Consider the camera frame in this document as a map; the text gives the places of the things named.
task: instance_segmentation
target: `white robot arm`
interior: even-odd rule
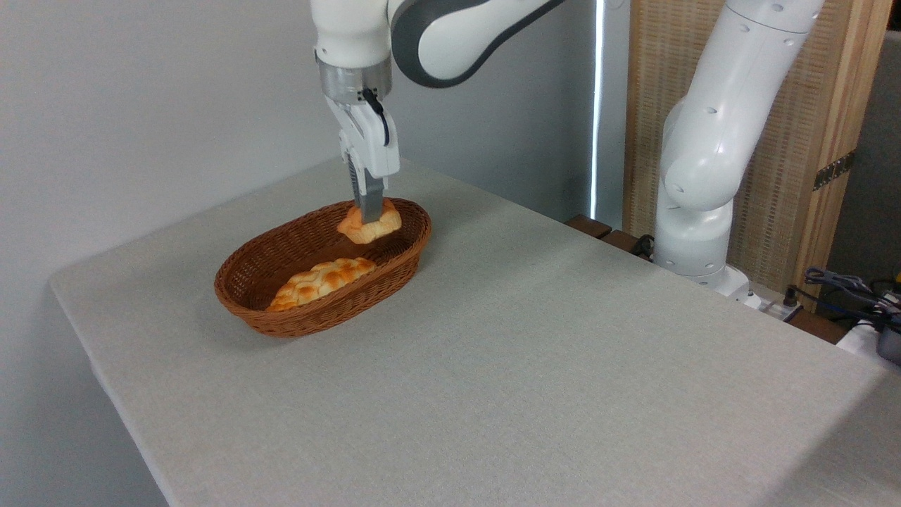
[[[398,168],[394,123],[378,102],[391,87],[392,53],[414,82],[453,86],[562,0],[311,2],[323,91],[341,124],[355,196],[371,221],[381,211],[382,178]],[[656,264],[739,301],[749,298],[747,277],[725,263],[733,197],[823,2],[726,2],[690,89],[664,125]]]
[[[823,0],[728,0],[664,124],[654,262],[744,302],[726,265],[733,197]]]
[[[365,223],[381,216],[384,178],[400,169],[391,52],[413,81],[457,85],[514,33],[563,0],[311,0],[316,59]]]

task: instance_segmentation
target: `wicker basket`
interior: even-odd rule
[[[354,244],[336,227],[353,201],[322,207],[251,239],[223,263],[216,296],[234,315],[268,336],[298,337],[336,326],[394,294],[416,273],[432,220],[416,203],[392,198],[403,225],[370,244]],[[375,271],[297,308],[264,311],[298,272],[340,257],[364,257]]]

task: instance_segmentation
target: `metal hinge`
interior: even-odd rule
[[[839,160],[834,161],[833,163],[827,165],[826,167],[820,169],[816,173],[816,180],[814,180],[814,192],[825,187],[830,181],[835,180],[845,172],[848,172],[851,169],[851,165],[854,164],[854,151],[849,152],[847,155],[841,157]]]

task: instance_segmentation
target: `bread roll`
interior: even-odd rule
[[[369,244],[395,232],[400,226],[400,213],[389,199],[385,199],[382,201],[382,217],[378,221],[363,224],[363,214],[359,207],[354,206],[338,224],[338,232],[356,244]]]
[[[310,271],[292,276],[278,290],[266,311],[292,309],[318,300],[375,269],[375,263],[362,257],[316,264]]]

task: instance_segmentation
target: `light strip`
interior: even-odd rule
[[[601,92],[604,82],[604,13],[606,0],[596,0],[595,9],[595,103],[591,125],[591,198],[588,216],[597,220],[597,137],[601,130]]]

